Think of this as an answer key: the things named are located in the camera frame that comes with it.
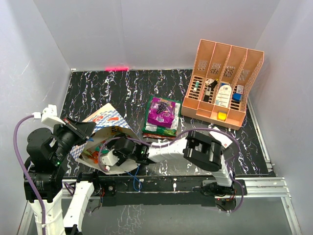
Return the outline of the purple snack packet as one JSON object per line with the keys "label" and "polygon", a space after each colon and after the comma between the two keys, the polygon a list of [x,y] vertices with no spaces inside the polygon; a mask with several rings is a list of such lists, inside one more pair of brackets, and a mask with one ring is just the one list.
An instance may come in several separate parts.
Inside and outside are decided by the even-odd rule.
{"label": "purple snack packet", "polygon": [[153,97],[147,122],[153,125],[170,128],[175,119],[176,103],[164,98]]}

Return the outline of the blue checkered paper bag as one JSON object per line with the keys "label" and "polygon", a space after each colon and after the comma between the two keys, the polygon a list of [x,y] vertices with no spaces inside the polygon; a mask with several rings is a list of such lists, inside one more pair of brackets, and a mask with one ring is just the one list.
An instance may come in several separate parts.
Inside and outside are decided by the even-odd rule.
{"label": "blue checkered paper bag", "polygon": [[85,144],[81,146],[73,147],[71,151],[71,155],[75,161],[82,163],[88,167],[97,169],[102,171],[107,175],[121,175],[127,174],[128,176],[132,177],[133,179],[133,188],[136,191],[140,191],[141,183],[136,177],[139,164],[135,161],[127,159],[122,165],[117,166],[114,165],[110,171],[105,171],[104,166],[100,163],[99,156],[99,163],[95,164],[93,160],[89,159],[84,153],[84,149],[94,150],[96,147],[100,147],[101,155],[105,155],[110,152],[112,146],[116,142],[117,137],[111,136],[111,127],[112,126],[120,126],[125,129],[127,133],[126,137],[137,139],[137,135],[129,126],[129,124],[125,121],[125,119],[119,114],[119,112],[111,105],[106,104],[95,113],[87,117],[83,122],[95,122],[96,127],[94,128],[93,135],[90,141],[87,141]]}

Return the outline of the red Doritos chip bag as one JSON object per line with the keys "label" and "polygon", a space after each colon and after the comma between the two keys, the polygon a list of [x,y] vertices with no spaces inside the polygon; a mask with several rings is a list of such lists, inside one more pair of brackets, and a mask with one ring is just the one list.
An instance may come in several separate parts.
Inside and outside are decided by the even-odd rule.
{"label": "red Doritos chip bag", "polygon": [[174,140],[176,137],[173,136],[164,136],[154,133],[142,133],[143,138],[151,138],[151,139],[161,139],[161,140]]}

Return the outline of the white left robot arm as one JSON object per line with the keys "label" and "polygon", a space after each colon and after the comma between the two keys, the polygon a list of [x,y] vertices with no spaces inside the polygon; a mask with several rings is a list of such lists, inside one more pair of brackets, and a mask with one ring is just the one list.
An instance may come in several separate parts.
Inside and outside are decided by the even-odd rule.
{"label": "white left robot arm", "polygon": [[62,162],[72,148],[87,143],[93,135],[95,122],[77,122],[69,118],[55,124],[53,130],[39,128],[27,138],[29,154],[24,167],[24,190],[35,216],[40,235],[80,235],[87,204],[100,192],[97,174],[80,173],[70,206],[62,211]]}

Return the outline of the green snack bag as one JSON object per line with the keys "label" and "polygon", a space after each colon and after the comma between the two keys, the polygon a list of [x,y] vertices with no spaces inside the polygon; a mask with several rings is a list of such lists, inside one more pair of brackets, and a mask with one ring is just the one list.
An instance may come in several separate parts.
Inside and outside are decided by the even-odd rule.
{"label": "green snack bag", "polygon": [[181,101],[176,101],[172,99],[165,98],[170,101],[174,101],[176,103],[176,108],[175,108],[175,119],[172,123],[172,126],[170,128],[165,128],[162,126],[157,126],[153,125],[147,122],[147,117],[148,117],[148,112],[150,108],[150,104],[152,101],[153,96],[150,97],[147,108],[146,108],[146,114],[145,114],[145,121],[144,121],[144,126],[142,128],[143,133],[154,133],[154,134],[159,134],[159,135],[164,135],[164,136],[177,136],[177,129],[179,125],[179,117],[181,113]]}

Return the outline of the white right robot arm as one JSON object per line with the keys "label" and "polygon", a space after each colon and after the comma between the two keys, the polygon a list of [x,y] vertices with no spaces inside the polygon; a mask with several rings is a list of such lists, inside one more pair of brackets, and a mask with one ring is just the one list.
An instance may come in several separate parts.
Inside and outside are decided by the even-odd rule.
{"label": "white right robot arm", "polygon": [[204,186],[204,192],[214,196],[229,195],[231,199],[237,193],[237,181],[224,158],[222,143],[195,130],[189,131],[184,138],[165,143],[139,142],[120,137],[113,144],[110,153],[118,158],[118,167],[127,160],[139,165],[149,165],[184,158],[200,169],[210,172],[214,177],[214,182]]}

